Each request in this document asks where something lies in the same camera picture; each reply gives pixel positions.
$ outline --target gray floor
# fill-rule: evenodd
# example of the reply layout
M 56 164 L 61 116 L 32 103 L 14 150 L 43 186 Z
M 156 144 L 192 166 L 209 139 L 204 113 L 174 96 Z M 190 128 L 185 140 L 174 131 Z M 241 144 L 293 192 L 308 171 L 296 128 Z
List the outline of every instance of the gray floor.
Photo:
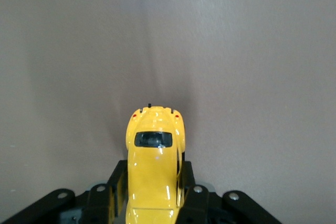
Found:
M 132 112 L 283 223 L 336 219 L 336 0 L 0 0 L 0 221 L 126 157 Z

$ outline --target dark window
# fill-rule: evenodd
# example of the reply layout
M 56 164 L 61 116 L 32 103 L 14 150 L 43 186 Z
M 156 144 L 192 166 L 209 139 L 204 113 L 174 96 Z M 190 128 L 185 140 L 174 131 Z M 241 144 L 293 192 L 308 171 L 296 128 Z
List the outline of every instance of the dark window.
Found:
M 135 145 L 138 147 L 165 148 L 172 144 L 172 134 L 167 132 L 139 132 L 135 136 Z

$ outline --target yellow toy car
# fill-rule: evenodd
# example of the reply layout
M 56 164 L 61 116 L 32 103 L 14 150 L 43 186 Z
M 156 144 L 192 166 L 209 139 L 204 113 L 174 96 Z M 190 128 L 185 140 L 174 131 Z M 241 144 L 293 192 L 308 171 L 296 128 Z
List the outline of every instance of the yellow toy car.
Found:
M 161 106 L 136 110 L 126 132 L 126 224 L 175 223 L 184 202 L 180 181 L 185 131 L 181 114 Z

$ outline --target car side window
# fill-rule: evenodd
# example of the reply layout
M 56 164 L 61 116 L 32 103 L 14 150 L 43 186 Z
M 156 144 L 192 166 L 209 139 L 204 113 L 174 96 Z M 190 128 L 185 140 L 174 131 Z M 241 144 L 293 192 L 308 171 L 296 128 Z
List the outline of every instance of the car side window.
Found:
M 166 148 L 173 145 L 172 134 L 168 132 L 139 132 L 135 136 L 137 147 Z

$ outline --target silver screw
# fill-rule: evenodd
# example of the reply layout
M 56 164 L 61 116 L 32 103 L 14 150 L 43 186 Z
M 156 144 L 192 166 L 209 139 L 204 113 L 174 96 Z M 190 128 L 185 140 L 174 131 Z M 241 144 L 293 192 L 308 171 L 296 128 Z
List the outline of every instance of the silver screw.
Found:
M 230 193 L 229 198 L 232 200 L 239 200 L 239 196 L 236 193 Z
M 57 198 L 59 198 L 59 199 L 63 199 L 63 198 L 65 198 L 65 197 L 67 197 L 67 196 L 68 196 L 67 193 L 60 193 L 60 194 L 57 196 Z
M 198 194 L 203 191 L 203 189 L 200 186 L 195 186 L 194 191 L 197 192 Z
M 104 186 L 99 186 L 97 187 L 97 191 L 104 191 L 105 190 L 105 187 Z

